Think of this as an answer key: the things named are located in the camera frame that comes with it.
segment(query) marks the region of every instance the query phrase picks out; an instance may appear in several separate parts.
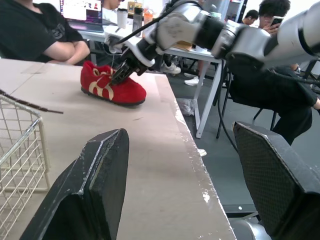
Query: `table surface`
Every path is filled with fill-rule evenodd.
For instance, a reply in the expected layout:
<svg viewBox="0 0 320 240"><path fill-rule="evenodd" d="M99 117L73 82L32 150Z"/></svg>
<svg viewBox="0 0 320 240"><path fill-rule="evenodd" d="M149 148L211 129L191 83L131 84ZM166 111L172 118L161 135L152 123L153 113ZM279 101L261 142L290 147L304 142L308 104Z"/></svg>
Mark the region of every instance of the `table surface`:
<svg viewBox="0 0 320 240"><path fill-rule="evenodd" d="M14 67L14 74L6 66ZM83 94L81 67L0 59L1 87L13 96L63 111L42 113L51 183L92 137L124 128L130 138L118 240L235 240L165 75L132 78L145 103L125 108ZM18 239L43 195L30 199L9 239Z"/></svg>

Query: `red suede shoe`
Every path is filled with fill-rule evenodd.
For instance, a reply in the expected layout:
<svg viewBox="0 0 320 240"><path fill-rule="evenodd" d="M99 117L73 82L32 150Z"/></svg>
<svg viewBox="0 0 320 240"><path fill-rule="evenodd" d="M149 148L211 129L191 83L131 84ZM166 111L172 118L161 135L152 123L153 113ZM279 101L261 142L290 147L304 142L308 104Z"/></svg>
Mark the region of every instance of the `red suede shoe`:
<svg viewBox="0 0 320 240"><path fill-rule="evenodd" d="M89 96L122 106L135 106L146 100L146 90L128 77L122 83L111 85L115 71L108 65L98 67L86 61L81 71L81 90Z"/></svg>

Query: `laptop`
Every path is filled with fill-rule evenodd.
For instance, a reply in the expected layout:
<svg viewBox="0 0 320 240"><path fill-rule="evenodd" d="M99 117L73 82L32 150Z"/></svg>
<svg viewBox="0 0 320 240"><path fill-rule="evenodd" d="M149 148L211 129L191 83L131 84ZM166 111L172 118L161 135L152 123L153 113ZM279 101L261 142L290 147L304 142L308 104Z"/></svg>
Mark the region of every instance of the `laptop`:
<svg viewBox="0 0 320 240"><path fill-rule="evenodd" d="M73 29L104 32L102 0L60 0L60 11Z"/></svg>

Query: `wire basket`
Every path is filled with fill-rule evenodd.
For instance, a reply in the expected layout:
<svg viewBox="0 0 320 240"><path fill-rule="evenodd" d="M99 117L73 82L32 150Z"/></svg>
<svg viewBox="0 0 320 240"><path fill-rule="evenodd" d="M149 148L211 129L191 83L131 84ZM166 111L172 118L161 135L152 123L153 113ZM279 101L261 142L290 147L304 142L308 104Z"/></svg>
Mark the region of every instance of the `wire basket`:
<svg viewBox="0 0 320 240"><path fill-rule="evenodd" d="M40 115L0 95L0 240L35 192L47 192L48 153Z"/></svg>

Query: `smartphone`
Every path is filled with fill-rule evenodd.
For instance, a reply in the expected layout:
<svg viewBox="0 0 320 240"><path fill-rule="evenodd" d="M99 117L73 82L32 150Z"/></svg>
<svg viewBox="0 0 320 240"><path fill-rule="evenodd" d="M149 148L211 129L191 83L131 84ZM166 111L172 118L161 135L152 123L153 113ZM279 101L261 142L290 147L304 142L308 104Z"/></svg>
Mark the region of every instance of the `smartphone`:
<svg viewBox="0 0 320 240"><path fill-rule="evenodd" d="M284 19L285 18L282 17L282 16L274 16L273 19L272 19L271 26L275 25L275 24L281 24Z"/></svg>

